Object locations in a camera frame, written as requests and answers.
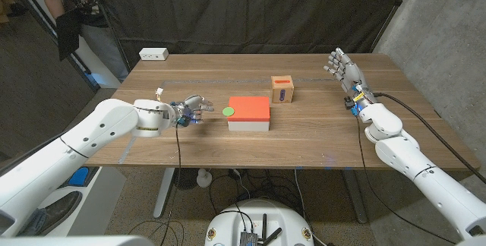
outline robot finger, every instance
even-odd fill
[[[214,111],[214,108],[212,106],[201,106],[200,107],[200,110],[205,110],[205,111],[208,111],[208,112],[213,112]]]
[[[337,71],[341,71],[342,73],[344,73],[344,70],[346,69],[346,67],[337,59],[333,59],[332,61],[329,60],[327,63],[332,65],[334,68],[337,69]]]
[[[336,54],[339,60],[341,60],[342,56],[345,55],[344,51],[341,48],[336,48]]]
[[[339,63],[339,59],[337,58],[336,53],[334,53],[334,55],[329,55],[327,58],[329,59],[329,61],[332,61],[334,63]]]
[[[336,76],[337,74],[337,71],[332,69],[332,68],[329,68],[328,66],[324,66],[324,70],[326,70],[327,72],[329,72],[330,74]]]
[[[204,97],[201,97],[202,101],[200,102],[201,105],[205,105],[205,106],[212,106],[213,103],[208,101],[206,98]]]

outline black curtain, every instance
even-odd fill
[[[130,65],[169,53],[369,52],[395,0],[102,0]]]

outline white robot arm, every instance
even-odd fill
[[[202,111],[213,107],[197,95],[171,105],[146,99],[134,105],[102,101],[70,131],[0,177],[0,236],[17,235],[39,204],[109,142],[129,132],[158,137],[167,128],[201,122]]]
[[[364,123],[367,139],[375,144],[378,157],[404,174],[467,240],[486,231],[486,204],[438,168],[419,149],[417,141],[402,128],[401,120],[379,103],[358,66],[337,48],[324,67],[339,81],[352,99],[346,107]]]

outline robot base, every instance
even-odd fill
[[[307,222],[301,215],[287,206],[268,199],[243,200],[238,202],[238,206],[240,211],[250,216],[251,221],[253,221],[253,233],[257,234],[258,238],[262,238],[264,214],[267,215],[267,238],[278,228],[282,229],[276,238],[268,244],[269,246],[314,245],[311,228]],[[238,208],[233,204],[223,211],[238,211]],[[240,213],[219,214],[214,217],[207,228],[204,245],[240,245],[240,236],[244,229],[241,216],[245,219],[247,232],[251,232],[250,220],[245,215]]]

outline green dot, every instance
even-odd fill
[[[229,117],[233,114],[235,114],[235,110],[232,107],[227,107],[222,110],[222,114],[226,117]]]

